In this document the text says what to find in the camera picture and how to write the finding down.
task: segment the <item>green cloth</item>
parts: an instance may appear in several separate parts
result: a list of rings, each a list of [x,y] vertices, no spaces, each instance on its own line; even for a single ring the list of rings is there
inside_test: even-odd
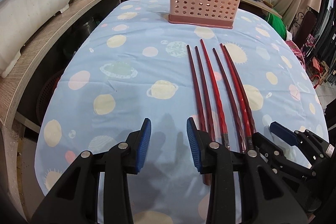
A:
[[[283,40],[287,38],[286,26],[282,22],[280,17],[277,17],[271,13],[266,17],[267,23],[273,27],[273,29],[281,36]]]

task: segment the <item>white plastic bin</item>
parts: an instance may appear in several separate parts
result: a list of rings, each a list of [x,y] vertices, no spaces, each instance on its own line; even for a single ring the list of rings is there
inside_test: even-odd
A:
[[[27,40],[69,0],[0,0],[0,74],[5,78]]]

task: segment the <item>basket base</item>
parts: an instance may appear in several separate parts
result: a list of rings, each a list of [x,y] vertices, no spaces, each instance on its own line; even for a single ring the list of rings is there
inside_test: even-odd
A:
[[[176,16],[170,15],[168,21],[173,24],[191,24],[203,27],[215,27],[223,29],[232,29],[233,21],[231,20],[218,20],[218,19],[205,19],[197,17],[188,17],[188,16]]]

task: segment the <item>chopstick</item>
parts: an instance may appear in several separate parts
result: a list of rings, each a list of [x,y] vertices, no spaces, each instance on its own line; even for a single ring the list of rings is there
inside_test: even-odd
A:
[[[244,129],[246,133],[247,149],[251,150],[251,149],[254,149],[253,143],[252,143],[252,134],[255,132],[255,126],[254,126],[254,120],[253,120],[251,108],[250,108],[243,84],[240,80],[240,77],[231,59],[231,56],[223,44],[221,44],[220,46],[223,50],[223,54],[224,54],[227,66],[229,68],[229,71],[230,71],[230,74],[231,74],[231,77],[232,77],[232,80],[235,86],[235,90],[237,93],[239,106],[241,110],[241,116],[243,118]]]
[[[219,130],[220,130],[220,134],[221,134],[221,137],[222,137],[222,143],[225,145],[225,147],[227,149],[230,149],[229,138],[228,138],[228,135],[227,135],[227,127],[226,127],[226,123],[225,123],[225,116],[224,116],[221,96],[219,95],[219,90],[218,90],[218,86],[217,86],[217,83],[216,83],[216,78],[215,78],[215,75],[213,73],[212,66],[211,66],[211,63],[210,63],[210,59],[209,59],[207,50],[205,48],[203,39],[201,39],[201,45],[202,45],[203,53],[204,53],[205,60],[206,60],[206,63],[207,63],[207,67],[208,67],[212,89],[213,89],[214,96],[215,96]]]
[[[205,80],[202,61],[201,61],[200,53],[198,51],[197,46],[195,47],[195,50],[196,50],[198,67],[199,67],[199,74],[201,75],[201,83],[202,83],[204,103],[205,103],[205,109],[206,109],[206,115],[207,115],[208,133],[210,135],[211,140],[214,142],[216,141],[216,136],[215,136],[215,129],[213,127],[213,119],[212,119],[211,104],[210,104],[210,98],[209,98],[209,93],[208,93],[208,88],[207,88],[207,82]]]
[[[235,98],[233,96],[229,81],[228,81],[227,76],[225,74],[225,71],[224,71],[223,65],[221,63],[221,60],[219,59],[219,56],[216,52],[216,49],[213,48],[212,50],[213,50],[213,53],[216,57],[218,67],[219,67],[220,73],[222,75],[224,85],[225,85],[225,88],[226,88],[226,91],[227,91],[227,94],[228,94],[228,97],[229,97],[229,100],[230,100],[231,109],[232,109],[234,119],[235,119],[235,126],[236,126],[236,131],[237,131],[238,140],[239,140],[240,152],[245,153],[246,152],[246,140],[245,140],[245,135],[244,135],[244,132],[243,132],[243,129],[242,129],[240,117],[239,117],[239,114],[238,114],[238,109],[237,109],[237,105],[236,105],[236,102],[235,102]]]
[[[200,93],[200,89],[198,87],[195,66],[194,66],[193,57],[191,55],[191,51],[190,51],[190,46],[189,45],[187,45],[187,51],[188,51],[189,65],[190,65],[191,75],[192,75],[193,85],[194,85],[194,92],[195,92],[195,98],[196,98],[196,107],[197,107],[197,114],[198,114],[198,121],[199,121],[199,129],[201,131],[206,132],[207,129],[205,127],[205,118],[204,118],[204,112],[203,112],[203,106],[202,106],[201,93]]]

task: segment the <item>dark red chopstick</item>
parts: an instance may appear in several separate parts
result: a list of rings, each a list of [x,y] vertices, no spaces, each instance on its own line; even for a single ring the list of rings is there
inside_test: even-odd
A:
[[[206,115],[207,115],[208,133],[210,135],[211,140],[214,142],[216,141],[216,136],[215,136],[215,129],[213,127],[213,119],[212,119],[211,104],[210,104],[209,92],[207,88],[207,82],[205,80],[202,61],[201,61],[200,53],[198,51],[197,46],[195,47],[195,50],[196,50],[198,67],[199,67],[199,74],[201,75],[201,83],[202,83],[204,103],[205,103],[205,109],[206,109]]]
[[[226,123],[225,123],[225,116],[224,116],[224,111],[223,111],[223,106],[222,106],[222,101],[221,101],[221,96],[219,95],[219,90],[218,86],[216,83],[216,78],[212,70],[212,66],[210,63],[210,59],[207,53],[207,50],[205,48],[204,42],[201,39],[201,45],[203,49],[203,53],[205,56],[205,60],[207,62],[207,67],[210,75],[210,80],[211,80],[211,85],[213,89],[213,93],[215,96],[215,101],[216,101],[216,107],[217,107],[217,115],[218,115],[218,123],[219,123],[219,130],[220,134],[222,137],[222,143],[225,145],[226,148],[230,149],[230,144],[229,144],[229,138],[227,135],[227,128],[226,128]]]
[[[248,150],[250,150],[250,149],[253,149],[252,134],[254,133],[254,120],[252,117],[252,112],[249,106],[249,102],[247,100],[247,96],[246,96],[243,84],[241,83],[240,77],[231,59],[231,56],[229,52],[227,51],[226,47],[223,46],[223,44],[221,44],[220,46],[223,50],[223,54],[224,54],[227,66],[229,68],[231,78],[235,86],[235,90],[237,93],[239,106],[241,110],[241,115],[242,115],[243,123],[244,123],[244,129],[245,129],[245,134],[246,134],[246,139],[247,139],[247,148]]]
[[[229,81],[227,79],[227,76],[225,74],[223,65],[221,63],[221,60],[219,59],[219,56],[216,52],[216,49],[213,48],[213,53],[216,57],[217,63],[218,63],[218,67],[220,70],[220,73],[222,75],[223,81],[224,81],[224,85],[230,100],[230,105],[231,105],[231,109],[234,115],[234,119],[235,119],[235,126],[236,126],[236,131],[237,131],[237,135],[238,135],[238,140],[239,140],[239,148],[240,148],[240,152],[241,153],[245,153],[246,152],[246,140],[245,140],[245,134],[244,131],[242,129],[242,125],[241,125],[241,121],[240,121],[240,117],[239,117],[239,113],[238,113],[238,109],[237,109],[237,105],[236,105],[236,101],[235,98],[233,96]]]
[[[198,121],[199,121],[199,129],[201,131],[206,132],[207,129],[205,127],[205,118],[204,118],[204,112],[203,112],[203,106],[202,106],[202,99],[201,99],[201,93],[200,88],[198,86],[197,82],[197,76],[195,71],[195,66],[193,62],[193,57],[191,55],[190,46],[187,45],[187,51],[189,56],[189,65],[191,70],[191,75],[193,79],[193,85],[194,85],[194,92],[195,92],[195,98],[196,98],[196,107],[197,107],[197,114],[198,114]]]

